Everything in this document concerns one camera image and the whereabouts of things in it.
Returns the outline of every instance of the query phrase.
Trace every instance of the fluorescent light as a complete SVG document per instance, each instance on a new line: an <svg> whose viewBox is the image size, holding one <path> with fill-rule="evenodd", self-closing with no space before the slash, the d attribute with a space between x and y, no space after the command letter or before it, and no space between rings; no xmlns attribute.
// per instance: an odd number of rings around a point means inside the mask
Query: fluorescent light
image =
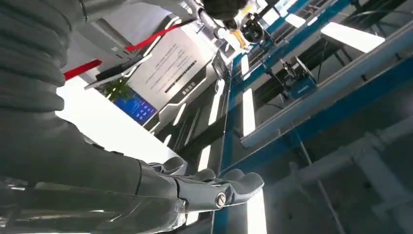
<svg viewBox="0 0 413 234"><path fill-rule="evenodd" d="M23 188L23 187L9 187L9 189L12 189L12 190L19 190L19 191L24 191L24 190L26 190L25 188Z"/></svg>
<svg viewBox="0 0 413 234"><path fill-rule="evenodd" d="M184 109L185 109L186 105L187 105L187 104L184 103L184 104L181 106L181 108L179 109L178 115L176 116L175 121L173 122L173 125L174 125L174 126L179 123L179 119L181 118L182 113L184 112Z"/></svg>
<svg viewBox="0 0 413 234"><path fill-rule="evenodd" d="M257 3L260 6L257 12L261 12L268 5L265 0L257 0ZM271 9L263 16L263 20L268 25L272 25L272 23L274 23L279 17L280 16L277 14L277 12L274 9Z"/></svg>
<svg viewBox="0 0 413 234"><path fill-rule="evenodd" d="M143 57L149 54L149 52L153 49L153 47L158 43L158 41L161 39L161 36L157 36L156 39L152 42L150 47L145 51L143 54Z"/></svg>
<svg viewBox="0 0 413 234"><path fill-rule="evenodd" d="M168 136L167 136L167 138L165 138L165 140L164 140L164 145L168 145L168 143L169 143L169 141L170 141L170 138L171 138L171 134L169 134Z"/></svg>
<svg viewBox="0 0 413 234"><path fill-rule="evenodd" d="M372 51L385 41L382 37L333 22L326 25L321 32L364 53Z"/></svg>
<svg viewBox="0 0 413 234"><path fill-rule="evenodd" d="M198 171L206 169L208 167L209 153L211 152L211 145L206 146L201 152L201 158L199 159Z"/></svg>
<svg viewBox="0 0 413 234"><path fill-rule="evenodd" d="M209 114L208 125L213 124L217 120L220 100L221 100L221 95L216 94L214 96L214 100L212 101L211 114Z"/></svg>
<svg viewBox="0 0 413 234"><path fill-rule="evenodd" d="M288 23L292 24L294 27L299 28L303 24L305 24L305 19L298 17L294 14L289 14L286 18L285 21Z"/></svg>
<svg viewBox="0 0 413 234"><path fill-rule="evenodd" d="M288 14L288 9L296 2L297 0L279 1L275 7L280 12L281 17L285 17Z"/></svg>
<svg viewBox="0 0 413 234"><path fill-rule="evenodd" d="M264 16L263 20L268 24L272 25L280 16L274 9L269 10Z"/></svg>
<svg viewBox="0 0 413 234"><path fill-rule="evenodd" d="M247 224L248 234L267 234L262 189L247 203Z"/></svg>
<svg viewBox="0 0 413 234"><path fill-rule="evenodd" d="M307 26L310 26L311 24L313 24L314 22L316 22L319 19L318 16L314 17L312 20L310 20L307 24Z"/></svg>
<svg viewBox="0 0 413 234"><path fill-rule="evenodd" d="M243 58L241 59L241 73L244 76L243 80L248 79L250 75L250 74L246 75L248 71L249 71L249 60L248 60L248 55L245 54Z"/></svg>
<svg viewBox="0 0 413 234"><path fill-rule="evenodd" d="M243 93L243 129L244 136L255 130L255 113L252 89L248 89L245 93Z"/></svg>
<svg viewBox="0 0 413 234"><path fill-rule="evenodd" d="M209 121L208 125L213 124L217 120L219 103L221 100L221 95L224 92L225 81L223 79L218 80L218 91L214 96L214 100L212 101L211 113L209 114Z"/></svg>
<svg viewBox="0 0 413 234"><path fill-rule="evenodd" d="M248 61L248 55L246 54L241 59L241 72L243 75L245 75L248 71L249 71L249 61Z"/></svg>
<svg viewBox="0 0 413 234"><path fill-rule="evenodd" d="M209 154L211 153L211 145L206 146L201 152L201 158L199 159L198 171L206 169L208 167ZM192 212L188 214L186 225L190 225L198 220L199 213Z"/></svg>

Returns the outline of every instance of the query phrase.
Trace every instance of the silver metal part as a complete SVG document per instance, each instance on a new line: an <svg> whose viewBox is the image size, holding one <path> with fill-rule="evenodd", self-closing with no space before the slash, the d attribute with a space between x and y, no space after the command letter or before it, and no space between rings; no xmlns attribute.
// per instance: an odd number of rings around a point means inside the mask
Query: silver metal part
<svg viewBox="0 0 413 234"><path fill-rule="evenodd" d="M217 197L216 197L217 207L220 209L220 208L224 207L225 203L226 203L225 194L224 193L218 193Z"/></svg>

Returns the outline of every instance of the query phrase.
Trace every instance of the display screen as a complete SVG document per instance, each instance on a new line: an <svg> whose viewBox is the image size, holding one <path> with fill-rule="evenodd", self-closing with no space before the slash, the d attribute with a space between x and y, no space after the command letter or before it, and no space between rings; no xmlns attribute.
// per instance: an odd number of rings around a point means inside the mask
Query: display screen
<svg viewBox="0 0 413 234"><path fill-rule="evenodd" d="M114 104L140 125L148 121L157 111L135 92L130 99L124 100L120 98L116 100Z"/></svg>

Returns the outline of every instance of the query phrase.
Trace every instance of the blue steel beam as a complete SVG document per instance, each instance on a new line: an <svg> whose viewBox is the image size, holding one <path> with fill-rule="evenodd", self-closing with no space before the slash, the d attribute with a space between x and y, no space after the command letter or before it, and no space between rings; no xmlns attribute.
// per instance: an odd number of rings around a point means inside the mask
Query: blue steel beam
<svg viewBox="0 0 413 234"><path fill-rule="evenodd" d="M234 61L232 62L232 71L231 77L235 76L235 66ZM220 173L225 168L229 167L232 162L232 155L233 155L233 141L234 141L234 125L235 125L235 118L238 115L238 112L234 108L236 103L236 98L233 96L234 92L232 89L234 87L234 79L230 79L229 82L229 90L228 90L228 98L227 98L227 115L226 115L226 122L224 127L224 140L223 140L223 148L222 148L222 156L221 156L221 163L219 166ZM224 208L220 211L215 211L212 215L212 233L224 233L226 230L226 225L228 222L228 208Z"/></svg>
<svg viewBox="0 0 413 234"><path fill-rule="evenodd" d="M361 108L366 107L371 102L390 93L395 88L400 87L402 84L411 82L413 79L411 73L412 67L412 57L400 62L393 68L387 70L363 85L361 88L336 102L333 106L319 112L306 122L300 124L293 131L282 135L280 138L266 144L238 163L226 168L222 171L222 174L236 168L241 169L246 173L256 171L261 166L288 153L292 147L300 144L300 139L297 137L297 134L300 136L301 140L308 140L316 134L343 121Z"/></svg>
<svg viewBox="0 0 413 234"><path fill-rule="evenodd" d="M393 57L397 52L402 51L412 44L413 21L393 33L386 41L368 54L364 54L352 63L332 75L325 81L316 92L299 99L278 112L272 118L260 125L255 131L241 139L245 147L256 145L266 139L278 129L287 126L292 120L303 117L319 103L333 97L337 92L346 88L353 81L358 79L372 69Z"/></svg>

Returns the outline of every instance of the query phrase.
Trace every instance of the cable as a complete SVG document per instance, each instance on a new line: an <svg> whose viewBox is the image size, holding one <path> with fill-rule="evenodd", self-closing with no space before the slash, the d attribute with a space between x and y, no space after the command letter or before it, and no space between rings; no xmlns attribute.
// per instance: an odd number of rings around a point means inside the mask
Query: cable
<svg viewBox="0 0 413 234"><path fill-rule="evenodd" d="M360 17L360 16L365 16L365 15L371 15L371 14L376 14L376 13L398 13L398 14L403 14L403 15L408 15L413 17L412 12L408 11L394 11L394 10L374 10L374 11L365 11L361 12L355 15L350 16L347 18L347 20L352 20L353 18Z"/></svg>
<svg viewBox="0 0 413 234"><path fill-rule="evenodd" d="M320 67L319 67L319 73L317 75L317 84L319 83L319 80L320 80L321 67L322 67L322 64L324 63L324 56L325 56L325 51L327 50L327 44L328 44L328 41L325 42L324 50L323 50L323 53L322 53L322 56L321 56L321 63L320 63Z"/></svg>
<svg viewBox="0 0 413 234"><path fill-rule="evenodd" d="M266 103L266 105L268 105L268 106L275 106L275 107L277 107L277 108L279 108L279 109L283 109L281 106L279 106L279 105L276 105L276 104L272 104L272 103Z"/></svg>

